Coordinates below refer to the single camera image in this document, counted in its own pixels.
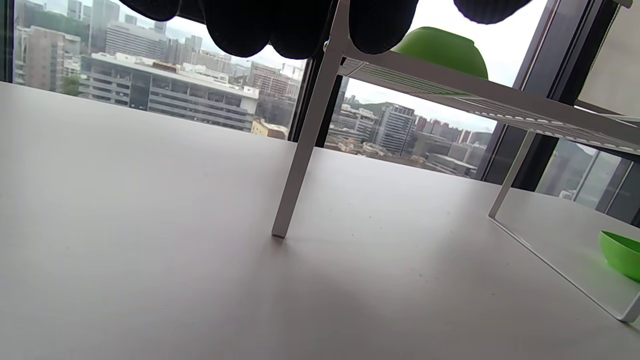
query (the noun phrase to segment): window pane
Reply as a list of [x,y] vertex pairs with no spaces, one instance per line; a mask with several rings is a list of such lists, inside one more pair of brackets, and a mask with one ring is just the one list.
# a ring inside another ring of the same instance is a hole
[[305,62],[225,54],[190,20],[118,1],[15,0],[13,82],[286,139]]
[[[546,0],[496,25],[465,19],[454,3],[421,1],[412,29],[432,26],[472,39],[492,81],[511,86]],[[446,174],[478,176],[496,121],[344,78],[325,147]]]
[[617,193],[623,180],[614,179],[621,161],[618,156],[560,139],[536,192],[604,212],[607,204],[601,202],[605,191]]

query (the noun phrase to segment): high-rise building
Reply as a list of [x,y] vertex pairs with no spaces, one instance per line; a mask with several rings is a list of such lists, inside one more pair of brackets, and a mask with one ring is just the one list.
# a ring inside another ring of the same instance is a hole
[[249,72],[248,84],[275,96],[287,96],[288,76],[282,75],[278,69],[253,61]]
[[457,143],[469,143],[469,140],[471,140],[471,135],[474,132],[471,130],[466,130],[463,129],[462,132],[460,133],[460,136],[458,137],[458,140],[456,141]]
[[107,26],[120,18],[120,5],[110,0],[93,0],[89,26],[91,52],[106,50]]
[[164,53],[164,61],[174,65],[193,63],[193,48],[177,39],[169,39]]
[[133,15],[126,14],[124,15],[124,22],[131,25],[138,25],[138,18]]
[[391,154],[402,154],[410,139],[411,131],[415,130],[414,120],[413,109],[397,104],[383,106],[373,143],[384,147]]
[[216,54],[200,50],[199,53],[193,55],[193,63],[195,65],[204,65],[209,70],[231,75],[231,55],[229,54]]
[[154,22],[154,31],[159,34],[166,35],[166,22],[165,21]]
[[82,20],[83,5],[80,0],[68,0],[67,17],[75,20]]
[[166,37],[151,29],[112,22],[107,26],[106,53],[122,53],[142,56],[155,60],[164,60]]
[[31,30],[16,26],[13,30],[13,82],[26,84],[27,44]]
[[64,33],[32,26],[26,47],[25,85],[59,92],[65,61],[64,46]]
[[250,132],[258,90],[126,54],[83,56],[80,97]]
[[91,24],[91,6],[82,6],[82,22],[85,24]]
[[202,49],[202,38],[192,35],[190,38],[184,39],[184,44],[191,46],[194,53],[199,53]]

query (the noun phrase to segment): building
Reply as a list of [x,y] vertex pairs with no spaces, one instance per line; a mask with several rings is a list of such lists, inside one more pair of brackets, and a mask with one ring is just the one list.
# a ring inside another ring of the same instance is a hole
[[217,54],[200,50],[200,52],[193,54],[192,63],[195,65],[204,65],[209,70],[231,75],[231,55],[229,54]]
[[183,44],[177,39],[169,39],[164,52],[164,61],[175,65],[193,63],[193,48],[191,45]]
[[477,170],[475,166],[441,154],[429,154],[427,164],[432,165],[433,170],[464,177],[474,177]]
[[82,22],[85,24],[91,24],[91,6],[82,6]]
[[471,140],[471,135],[474,132],[471,130],[466,130],[463,129],[462,132],[460,133],[460,136],[458,137],[458,140],[456,140],[457,143],[470,143]]
[[112,55],[122,53],[163,60],[166,43],[166,36],[151,29],[124,22],[112,22],[107,25],[105,53]]
[[264,119],[256,119],[251,125],[251,134],[286,140],[289,129],[282,125],[269,124]]
[[360,108],[353,109],[348,104],[343,104],[338,114],[333,114],[331,123],[336,127],[344,127],[358,131],[362,134],[363,142],[370,142],[374,134],[375,122],[378,118],[373,112]]
[[80,38],[73,35],[49,29],[31,26],[29,29],[18,28],[18,48],[14,55],[17,62],[14,73],[17,72],[19,83],[59,92],[62,79],[72,72],[72,63],[65,71],[65,60],[72,60],[80,53]]
[[124,22],[131,25],[138,25],[138,18],[133,15],[126,14],[124,15]]
[[355,143],[362,143],[362,139],[364,138],[364,134],[359,133],[356,130],[347,129],[346,127],[338,127],[333,124],[329,124],[328,135],[338,139],[351,140]]
[[373,143],[384,147],[391,154],[400,155],[404,152],[412,129],[415,129],[414,123],[413,109],[398,104],[384,105]]
[[31,30],[16,26],[13,30],[13,82],[26,85],[27,44]]
[[165,21],[155,21],[154,22],[154,31],[156,33],[166,35],[166,22]]
[[202,49],[202,38],[192,35],[190,38],[185,38],[184,43],[193,48],[194,53],[199,53]]
[[421,158],[427,158],[430,154],[449,155],[451,142],[447,139],[429,133],[415,132],[416,141],[412,154]]
[[250,132],[258,90],[220,84],[153,59],[83,56],[80,97]]
[[80,0],[68,0],[67,17],[75,20],[82,20],[83,5]]
[[106,50],[107,25],[120,18],[120,5],[110,0],[93,0],[89,25],[89,48],[91,52]]
[[347,94],[347,87],[349,86],[349,78],[346,76],[342,78],[340,83],[340,90],[338,91],[338,98],[335,100],[335,107],[333,108],[334,114],[339,114],[342,109],[342,105],[345,103],[344,98]]
[[486,146],[471,143],[453,143],[449,150],[448,157],[462,161],[469,165],[478,167],[482,161],[482,157]]
[[248,85],[277,97],[287,97],[290,77],[282,75],[278,69],[255,61],[251,62]]

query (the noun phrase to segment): green bowl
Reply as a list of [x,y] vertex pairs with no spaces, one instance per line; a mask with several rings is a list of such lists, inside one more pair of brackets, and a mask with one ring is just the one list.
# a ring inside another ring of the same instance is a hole
[[609,231],[600,231],[600,248],[609,266],[640,282],[639,242]]
[[486,64],[473,40],[436,28],[407,33],[393,51],[450,69],[489,79]]

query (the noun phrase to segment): cloudy sky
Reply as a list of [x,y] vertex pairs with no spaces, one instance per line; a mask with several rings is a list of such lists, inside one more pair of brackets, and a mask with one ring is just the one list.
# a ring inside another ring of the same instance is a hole
[[[66,13],[67,0],[32,0],[46,3],[50,11]],[[93,0],[81,0],[91,6]],[[421,0],[418,4],[412,29],[421,26],[440,28],[470,38],[482,53],[486,62],[489,79],[497,83],[511,86],[518,73],[522,59],[527,51],[531,38],[540,21],[540,15],[547,0],[532,0],[527,6],[516,12],[505,21],[495,25],[480,25],[465,19],[455,7],[453,0]],[[151,20],[145,19],[126,6],[120,6],[120,20],[124,15],[135,15],[138,25],[151,27]],[[212,51],[220,51],[211,40],[207,28],[186,19],[176,18],[167,25],[167,35],[172,38],[184,38],[191,34],[202,37],[202,47]],[[278,55],[272,47],[267,46],[258,55],[249,60],[257,60],[274,67],[283,63],[301,66],[299,60],[285,59]],[[244,59],[235,59],[236,63],[244,63]],[[409,95],[387,90],[378,86],[351,80],[347,88],[347,96],[355,95],[360,102],[395,102],[415,109],[416,114],[427,118],[438,118],[453,126],[473,131],[492,131],[495,121],[476,117],[433,104]]]

